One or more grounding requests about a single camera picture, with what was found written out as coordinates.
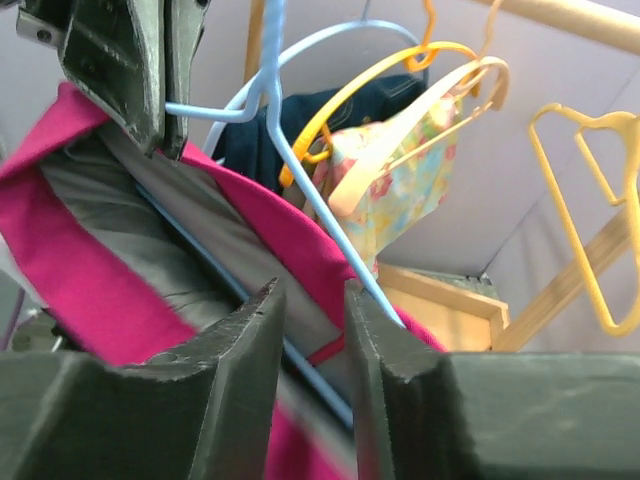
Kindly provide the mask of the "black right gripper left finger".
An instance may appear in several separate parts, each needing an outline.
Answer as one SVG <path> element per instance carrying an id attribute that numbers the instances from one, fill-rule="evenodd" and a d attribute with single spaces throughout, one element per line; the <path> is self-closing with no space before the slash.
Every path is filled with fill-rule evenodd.
<path id="1" fill-rule="evenodd" d="M 260 479 L 283 350 L 274 279 L 142 365 L 86 353 L 1 358 L 5 479 Z"/>

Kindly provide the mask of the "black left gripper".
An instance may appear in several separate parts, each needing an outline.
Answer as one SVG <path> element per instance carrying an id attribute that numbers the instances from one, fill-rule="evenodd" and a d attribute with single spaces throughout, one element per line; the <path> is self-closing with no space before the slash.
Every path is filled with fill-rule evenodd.
<path id="1" fill-rule="evenodd" d="M 147 0 L 23 0 L 18 2 L 16 31 L 61 50 L 67 79 L 142 152 L 151 153 L 164 137 L 164 155 L 178 160 L 187 142 L 188 120 L 166 112 L 164 126 L 165 90 L 167 103 L 189 102 L 191 65 L 205 15 L 206 1 L 199 0 L 168 0 L 165 5 Z"/>

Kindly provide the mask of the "yellow plastic hanger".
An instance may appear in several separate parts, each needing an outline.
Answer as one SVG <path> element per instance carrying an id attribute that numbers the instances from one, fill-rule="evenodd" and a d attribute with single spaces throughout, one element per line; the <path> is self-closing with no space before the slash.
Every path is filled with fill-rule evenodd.
<path id="1" fill-rule="evenodd" d="M 639 325 L 639 117 L 590 117 L 559 103 L 538 110 L 526 128 L 546 193 L 526 219 L 541 228 L 533 270 L 540 292 L 531 317 L 583 301 L 609 336 Z"/>

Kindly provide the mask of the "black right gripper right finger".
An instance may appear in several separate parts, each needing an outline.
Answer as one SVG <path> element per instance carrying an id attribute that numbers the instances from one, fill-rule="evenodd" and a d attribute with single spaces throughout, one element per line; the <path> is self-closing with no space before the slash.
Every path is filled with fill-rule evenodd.
<path id="1" fill-rule="evenodd" d="M 362 479 L 635 479 L 639 359 L 442 353 L 345 286 Z"/>

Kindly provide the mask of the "magenta pleated skirt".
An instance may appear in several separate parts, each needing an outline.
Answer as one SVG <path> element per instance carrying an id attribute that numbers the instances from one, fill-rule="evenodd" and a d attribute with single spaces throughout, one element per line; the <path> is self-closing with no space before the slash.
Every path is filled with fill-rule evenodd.
<path id="1" fill-rule="evenodd" d="M 338 245 L 301 211 L 197 147 L 144 156 L 74 86 L 1 170 L 1 234 L 62 330 L 110 367 L 142 365 L 228 318 L 274 279 L 286 292 L 264 475 L 357 471 Z"/>

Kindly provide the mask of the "blue wire hanger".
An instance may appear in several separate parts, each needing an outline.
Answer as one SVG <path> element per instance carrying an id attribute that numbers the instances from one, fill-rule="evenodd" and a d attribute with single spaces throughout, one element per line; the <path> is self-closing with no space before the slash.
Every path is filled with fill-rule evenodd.
<path id="1" fill-rule="evenodd" d="M 225 108 L 214 109 L 199 107 L 188 105 L 186 102 L 179 103 L 173 101 L 166 103 L 166 112 L 182 117 L 212 120 L 214 125 L 210 129 L 204 146 L 205 152 L 210 154 L 214 150 L 214 141 L 217 140 L 223 126 L 227 123 L 243 123 L 252 119 L 257 113 L 260 95 L 263 93 L 267 94 L 269 104 L 267 106 L 266 126 L 278 153 L 284 160 L 285 165 L 288 166 L 294 174 L 294 179 L 323 221 L 324 226 L 328 228 L 330 236 L 337 242 L 338 247 L 346 257 L 348 263 L 354 268 L 358 278 L 363 282 L 373 299 L 382 307 L 383 312 L 397 325 L 401 326 L 403 322 L 399 315 L 392 307 L 367 266 L 361 260 L 359 254 L 341 229 L 321 195 L 317 192 L 285 139 L 281 128 L 282 87 L 280 68 L 308 48 L 348 31 L 366 28 L 387 29 L 400 34 L 409 43 L 416 43 L 417 39 L 409 33 L 408 30 L 398 24 L 369 19 L 367 17 L 369 7 L 365 6 L 361 19 L 326 27 L 299 40 L 293 46 L 283 49 L 282 29 L 285 22 L 285 5 L 286 3 L 284 1 L 277 0 L 265 3 L 262 23 L 263 33 L 260 69 L 258 73 L 245 83 Z"/>

